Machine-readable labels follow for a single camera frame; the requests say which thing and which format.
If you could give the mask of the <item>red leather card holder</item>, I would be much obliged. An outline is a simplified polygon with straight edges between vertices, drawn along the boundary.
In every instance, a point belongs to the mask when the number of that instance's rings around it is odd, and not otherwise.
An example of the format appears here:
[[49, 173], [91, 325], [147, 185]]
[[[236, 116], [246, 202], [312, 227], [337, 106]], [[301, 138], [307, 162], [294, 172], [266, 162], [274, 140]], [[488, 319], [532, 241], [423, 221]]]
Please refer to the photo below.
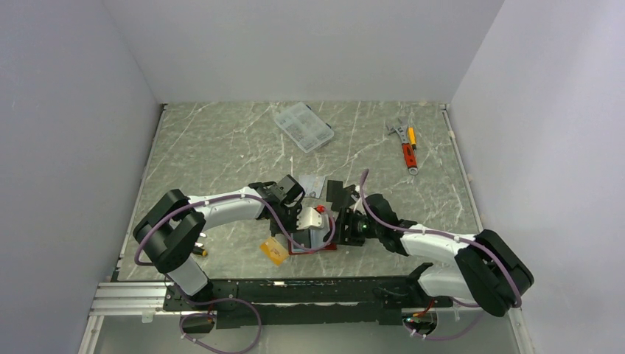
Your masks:
[[[319, 249], [322, 245], [325, 244], [323, 251], [335, 251], [337, 246], [333, 243], [327, 244], [327, 238], [329, 237], [330, 231], [324, 231], [322, 229], [305, 229], [295, 231], [292, 234], [292, 239], [307, 249]], [[288, 241], [288, 251], [289, 255], [296, 254], [309, 254], [310, 251], [303, 250], [297, 247], [290, 240]]]

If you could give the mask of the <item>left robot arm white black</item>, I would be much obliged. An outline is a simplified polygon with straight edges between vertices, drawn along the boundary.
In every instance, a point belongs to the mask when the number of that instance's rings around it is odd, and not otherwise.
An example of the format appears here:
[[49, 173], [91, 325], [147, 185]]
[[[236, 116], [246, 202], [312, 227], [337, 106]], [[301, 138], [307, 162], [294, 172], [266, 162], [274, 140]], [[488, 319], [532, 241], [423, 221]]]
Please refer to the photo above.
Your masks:
[[302, 209], [304, 188], [287, 175], [278, 182], [255, 182], [232, 192], [188, 196], [170, 190], [132, 231], [139, 244], [135, 262], [153, 266], [171, 279], [192, 309], [205, 308], [214, 293], [212, 281], [192, 258], [201, 232], [227, 223], [268, 220], [273, 233], [290, 231]]

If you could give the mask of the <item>single gold credit card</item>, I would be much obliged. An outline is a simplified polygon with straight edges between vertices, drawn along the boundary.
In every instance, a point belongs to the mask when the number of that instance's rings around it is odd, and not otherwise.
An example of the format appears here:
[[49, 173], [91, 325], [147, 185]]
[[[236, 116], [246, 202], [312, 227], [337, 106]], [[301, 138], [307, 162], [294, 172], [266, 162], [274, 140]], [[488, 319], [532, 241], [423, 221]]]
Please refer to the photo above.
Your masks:
[[261, 243], [259, 249], [275, 266], [280, 266], [290, 256], [289, 251], [271, 236]]

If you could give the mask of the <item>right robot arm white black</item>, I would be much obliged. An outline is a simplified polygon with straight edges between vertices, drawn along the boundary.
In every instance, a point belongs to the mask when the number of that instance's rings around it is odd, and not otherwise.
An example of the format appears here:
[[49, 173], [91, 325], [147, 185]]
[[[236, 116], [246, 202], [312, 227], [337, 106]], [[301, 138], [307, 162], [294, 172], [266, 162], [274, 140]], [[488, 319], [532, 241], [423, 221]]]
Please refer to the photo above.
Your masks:
[[391, 253], [424, 259], [405, 278], [403, 294], [415, 306], [447, 297], [501, 317], [534, 284], [527, 266], [490, 229], [451, 234], [400, 219], [380, 194], [367, 196], [363, 211], [355, 207], [356, 195], [327, 200], [338, 212], [335, 243], [362, 246], [376, 239]]

